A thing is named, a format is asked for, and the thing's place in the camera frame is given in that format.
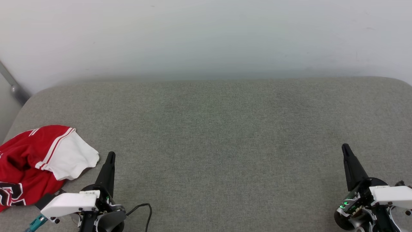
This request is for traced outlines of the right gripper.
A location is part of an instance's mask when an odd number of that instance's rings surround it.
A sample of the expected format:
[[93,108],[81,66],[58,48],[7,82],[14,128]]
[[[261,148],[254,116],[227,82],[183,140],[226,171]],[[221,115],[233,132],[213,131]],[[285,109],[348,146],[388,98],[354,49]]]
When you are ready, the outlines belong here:
[[351,217],[359,208],[371,206],[373,197],[370,187],[387,186],[388,184],[379,178],[367,175],[349,144],[344,143],[342,145],[342,152],[344,156],[346,186],[349,193],[338,206],[336,215]]

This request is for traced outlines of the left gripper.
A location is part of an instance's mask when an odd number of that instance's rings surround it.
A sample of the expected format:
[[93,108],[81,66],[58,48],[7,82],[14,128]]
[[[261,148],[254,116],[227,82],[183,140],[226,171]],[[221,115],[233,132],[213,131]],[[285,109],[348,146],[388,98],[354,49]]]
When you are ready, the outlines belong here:
[[122,205],[116,204],[113,200],[114,195],[114,177],[115,177],[115,152],[110,151],[107,155],[106,161],[103,164],[95,184],[91,184],[81,189],[84,193],[100,191],[95,209],[99,214],[120,211],[126,213]]

